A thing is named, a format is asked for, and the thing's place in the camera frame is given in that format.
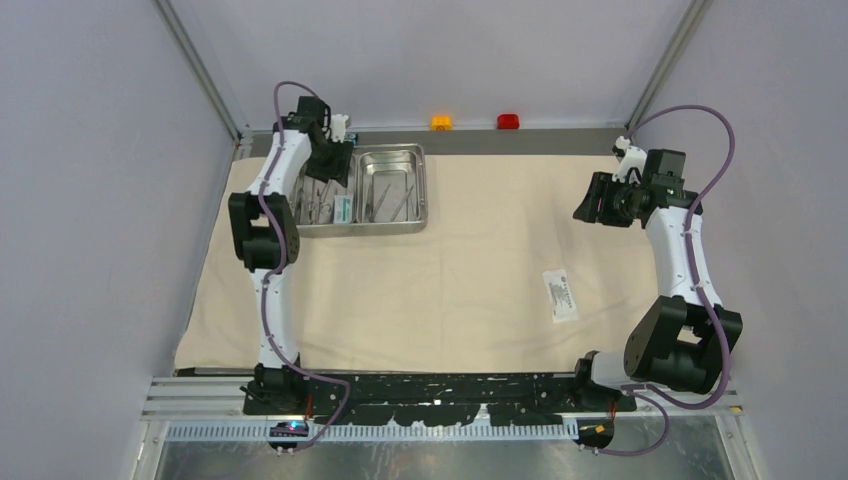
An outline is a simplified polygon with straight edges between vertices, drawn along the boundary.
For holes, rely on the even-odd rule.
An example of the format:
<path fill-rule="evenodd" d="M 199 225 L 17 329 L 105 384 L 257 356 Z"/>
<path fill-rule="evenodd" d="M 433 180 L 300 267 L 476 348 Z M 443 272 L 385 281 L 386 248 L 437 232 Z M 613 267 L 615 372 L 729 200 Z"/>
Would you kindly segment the beige cloth wrap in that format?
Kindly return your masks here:
<path fill-rule="evenodd" d="M 610 156 L 426 158 L 419 232 L 301 235 L 291 305 L 310 370 L 564 372 L 621 352 L 658 297 L 650 241 L 572 218 Z M 542 273 L 563 269 L 579 319 L 554 323 Z M 252 368 L 259 315 L 226 206 L 212 238 L 178 367 Z"/>

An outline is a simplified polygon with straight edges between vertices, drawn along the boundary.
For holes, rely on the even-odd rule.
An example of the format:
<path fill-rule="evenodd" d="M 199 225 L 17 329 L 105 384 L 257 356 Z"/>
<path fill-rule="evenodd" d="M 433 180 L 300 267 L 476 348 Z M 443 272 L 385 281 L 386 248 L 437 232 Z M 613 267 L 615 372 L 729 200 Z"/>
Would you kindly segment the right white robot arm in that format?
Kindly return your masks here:
<path fill-rule="evenodd" d="M 573 217 L 628 228 L 638 222 L 653 251 L 658 297 L 621 352 L 592 351 L 571 387 L 574 403 L 596 410 L 611 389 L 662 385 L 706 395 L 723 385 L 729 354 L 743 331 L 710 279 L 702 246 L 702 207 L 684 187 L 686 156 L 674 150 L 616 146 L 613 173 L 596 172 Z"/>

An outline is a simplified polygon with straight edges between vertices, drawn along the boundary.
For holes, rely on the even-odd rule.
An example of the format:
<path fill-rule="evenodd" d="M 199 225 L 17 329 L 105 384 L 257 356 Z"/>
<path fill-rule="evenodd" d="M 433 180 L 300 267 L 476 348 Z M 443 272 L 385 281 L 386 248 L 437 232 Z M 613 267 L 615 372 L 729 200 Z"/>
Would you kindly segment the white sterile pouch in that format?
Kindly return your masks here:
<path fill-rule="evenodd" d="M 549 270 L 542 273 L 551 304 L 552 320 L 554 323 L 577 321 L 578 308 L 567 272 L 563 269 Z"/>

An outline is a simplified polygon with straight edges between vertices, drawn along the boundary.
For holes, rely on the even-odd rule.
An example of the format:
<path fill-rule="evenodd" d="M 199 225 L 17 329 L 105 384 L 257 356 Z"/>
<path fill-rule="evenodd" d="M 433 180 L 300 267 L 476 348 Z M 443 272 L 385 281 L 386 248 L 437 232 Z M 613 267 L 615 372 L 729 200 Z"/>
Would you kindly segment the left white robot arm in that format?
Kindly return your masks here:
<path fill-rule="evenodd" d="M 229 196 L 227 208 L 236 257 L 249 272 L 259 315 L 260 350 L 244 391 L 250 407 L 298 412 L 308 398 L 290 301 L 293 265 L 301 238 L 294 215 L 300 176 L 346 186 L 354 148 L 347 118 L 317 96 L 302 96 L 279 116 L 271 150 L 256 179 Z"/>

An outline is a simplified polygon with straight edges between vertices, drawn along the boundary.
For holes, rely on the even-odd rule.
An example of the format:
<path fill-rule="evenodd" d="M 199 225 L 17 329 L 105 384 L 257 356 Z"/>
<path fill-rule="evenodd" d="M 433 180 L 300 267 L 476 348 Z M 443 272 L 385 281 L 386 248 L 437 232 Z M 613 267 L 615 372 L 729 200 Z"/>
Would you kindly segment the wire mesh steel basket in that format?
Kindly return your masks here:
<path fill-rule="evenodd" d="M 419 144 L 356 146 L 346 186 L 300 175 L 294 217 L 305 237 L 416 233 L 429 218 L 426 160 Z"/>

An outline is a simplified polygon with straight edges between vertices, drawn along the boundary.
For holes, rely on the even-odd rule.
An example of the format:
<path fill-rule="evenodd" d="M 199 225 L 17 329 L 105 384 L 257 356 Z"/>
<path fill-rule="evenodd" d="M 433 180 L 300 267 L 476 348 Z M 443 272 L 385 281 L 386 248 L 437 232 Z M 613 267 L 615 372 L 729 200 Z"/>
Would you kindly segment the green white packet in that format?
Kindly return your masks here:
<path fill-rule="evenodd" d="M 335 195 L 333 204 L 333 223 L 351 224 L 355 220 L 354 198 L 352 195 Z"/>

